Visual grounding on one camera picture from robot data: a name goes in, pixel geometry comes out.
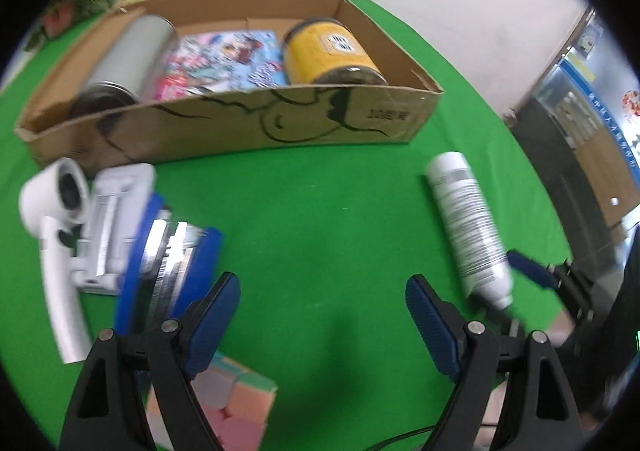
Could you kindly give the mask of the white spray bottle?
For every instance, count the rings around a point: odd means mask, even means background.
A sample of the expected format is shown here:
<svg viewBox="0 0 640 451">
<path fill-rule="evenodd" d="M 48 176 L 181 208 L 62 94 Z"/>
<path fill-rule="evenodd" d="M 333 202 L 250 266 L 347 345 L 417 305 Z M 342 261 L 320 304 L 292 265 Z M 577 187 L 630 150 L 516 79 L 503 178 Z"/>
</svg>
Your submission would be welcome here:
<svg viewBox="0 0 640 451">
<path fill-rule="evenodd" d="M 434 194 L 466 296 L 499 311 L 513 301 L 513 280 L 494 217 L 471 166 L 460 152 L 440 153 L 425 176 Z"/>
</svg>

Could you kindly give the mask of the pastel rubiks cube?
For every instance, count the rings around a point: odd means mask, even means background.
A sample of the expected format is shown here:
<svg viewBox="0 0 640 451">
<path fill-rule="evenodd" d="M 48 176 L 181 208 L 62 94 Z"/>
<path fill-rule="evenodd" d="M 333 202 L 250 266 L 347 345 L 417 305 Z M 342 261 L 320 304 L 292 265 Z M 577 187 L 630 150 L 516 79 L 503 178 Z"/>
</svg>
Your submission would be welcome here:
<svg viewBox="0 0 640 451">
<path fill-rule="evenodd" d="M 273 379 L 217 351 L 191 386 L 225 450 L 260 448 L 278 392 Z"/>
</svg>

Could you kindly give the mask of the blue stapler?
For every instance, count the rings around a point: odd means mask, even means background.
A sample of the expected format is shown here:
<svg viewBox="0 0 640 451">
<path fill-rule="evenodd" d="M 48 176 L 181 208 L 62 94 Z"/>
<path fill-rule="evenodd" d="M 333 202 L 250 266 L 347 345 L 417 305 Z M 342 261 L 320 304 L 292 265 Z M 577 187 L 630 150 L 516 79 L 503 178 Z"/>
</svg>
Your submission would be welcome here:
<svg viewBox="0 0 640 451">
<path fill-rule="evenodd" d="M 183 315 L 213 284 L 224 235 L 172 217 L 153 193 L 142 215 L 116 305 L 113 327 L 120 336 Z"/>
</svg>

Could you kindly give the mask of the yellow label tea jar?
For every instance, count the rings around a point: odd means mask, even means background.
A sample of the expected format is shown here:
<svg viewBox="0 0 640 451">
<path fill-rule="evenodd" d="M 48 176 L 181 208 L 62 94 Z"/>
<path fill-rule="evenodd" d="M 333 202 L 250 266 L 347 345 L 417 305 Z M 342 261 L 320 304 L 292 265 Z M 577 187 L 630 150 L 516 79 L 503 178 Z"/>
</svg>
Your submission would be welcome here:
<svg viewBox="0 0 640 451">
<path fill-rule="evenodd" d="M 335 19 L 296 24 L 285 34 L 282 57 L 291 85 L 388 85 L 355 35 Z"/>
</svg>

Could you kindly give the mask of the silver metal tin can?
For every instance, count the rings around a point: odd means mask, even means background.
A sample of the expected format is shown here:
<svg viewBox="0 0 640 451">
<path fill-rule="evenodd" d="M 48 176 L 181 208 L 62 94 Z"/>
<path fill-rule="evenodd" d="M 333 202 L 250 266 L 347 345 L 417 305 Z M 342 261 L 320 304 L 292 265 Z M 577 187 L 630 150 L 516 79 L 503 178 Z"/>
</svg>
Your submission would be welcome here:
<svg viewBox="0 0 640 451">
<path fill-rule="evenodd" d="M 178 33 L 167 19 L 158 15 L 134 19 L 82 85 L 70 104 L 70 118 L 150 101 L 177 44 Z"/>
</svg>

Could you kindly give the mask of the cartoon board game box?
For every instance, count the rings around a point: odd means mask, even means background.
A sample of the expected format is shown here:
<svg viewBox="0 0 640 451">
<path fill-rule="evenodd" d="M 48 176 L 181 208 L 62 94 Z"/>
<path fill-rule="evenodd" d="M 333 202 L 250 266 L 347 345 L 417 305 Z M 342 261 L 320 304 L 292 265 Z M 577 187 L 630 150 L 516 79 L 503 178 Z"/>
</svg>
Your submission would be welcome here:
<svg viewBox="0 0 640 451">
<path fill-rule="evenodd" d="M 154 99 L 288 85 L 280 43 L 271 30 L 210 32 L 183 37 L 169 54 Z"/>
</svg>

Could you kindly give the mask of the glass door with blue strip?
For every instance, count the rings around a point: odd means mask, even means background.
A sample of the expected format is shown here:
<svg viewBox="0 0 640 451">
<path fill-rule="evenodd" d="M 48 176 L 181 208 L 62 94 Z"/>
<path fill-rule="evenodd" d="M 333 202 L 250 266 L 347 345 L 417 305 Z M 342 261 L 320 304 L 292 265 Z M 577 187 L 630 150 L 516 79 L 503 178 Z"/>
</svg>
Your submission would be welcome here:
<svg viewBox="0 0 640 451">
<path fill-rule="evenodd" d="M 575 256 L 639 221 L 639 81 L 592 8 L 504 122 L 546 188 Z"/>
</svg>

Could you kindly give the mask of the green table cloth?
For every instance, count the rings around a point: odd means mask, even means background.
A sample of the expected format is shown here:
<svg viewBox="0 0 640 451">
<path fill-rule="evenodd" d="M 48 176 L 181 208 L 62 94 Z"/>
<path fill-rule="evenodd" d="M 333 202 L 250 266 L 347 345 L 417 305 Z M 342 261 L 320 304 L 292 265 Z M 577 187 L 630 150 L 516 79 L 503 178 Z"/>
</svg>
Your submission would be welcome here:
<svg viewBox="0 0 640 451">
<path fill-rule="evenodd" d="M 175 213 L 224 234 L 219 269 L 242 298 L 222 349 L 278 385 L 267 450 L 362 450 L 433 424 L 449 379 L 405 306 L 410 275 L 464 301 L 422 175 L 465 154 L 506 246 L 546 263 L 570 247 L 510 130 L 465 78 L 386 5 L 355 0 L 444 89 L 408 144 L 291 146 L 169 162 L 157 188 Z"/>
</svg>

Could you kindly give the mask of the white folding phone stand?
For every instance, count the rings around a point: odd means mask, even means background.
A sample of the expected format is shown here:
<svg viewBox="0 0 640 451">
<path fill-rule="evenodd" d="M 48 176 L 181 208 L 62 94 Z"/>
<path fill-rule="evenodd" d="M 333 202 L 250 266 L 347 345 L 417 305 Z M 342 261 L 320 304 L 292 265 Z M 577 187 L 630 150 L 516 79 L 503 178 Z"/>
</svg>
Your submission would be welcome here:
<svg viewBox="0 0 640 451">
<path fill-rule="evenodd" d="M 117 295 L 155 186 L 148 163 L 105 168 L 93 180 L 90 210 L 82 225 L 72 281 L 88 293 Z"/>
</svg>

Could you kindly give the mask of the white handheld fan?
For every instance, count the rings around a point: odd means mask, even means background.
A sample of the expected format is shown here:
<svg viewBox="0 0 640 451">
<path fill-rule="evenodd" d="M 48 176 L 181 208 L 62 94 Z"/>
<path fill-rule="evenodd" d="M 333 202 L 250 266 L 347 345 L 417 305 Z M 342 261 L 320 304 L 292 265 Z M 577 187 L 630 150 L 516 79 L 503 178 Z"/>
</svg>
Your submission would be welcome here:
<svg viewBox="0 0 640 451">
<path fill-rule="evenodd" d="M 18 211 L 38 241 L 44 300 L 63 363 L 84 361 L 91 343 L 70 265 L 73 230 L 85 223 L 89 191 L 76 161 L 61 158 L 24 183 Z"/>
</svg>

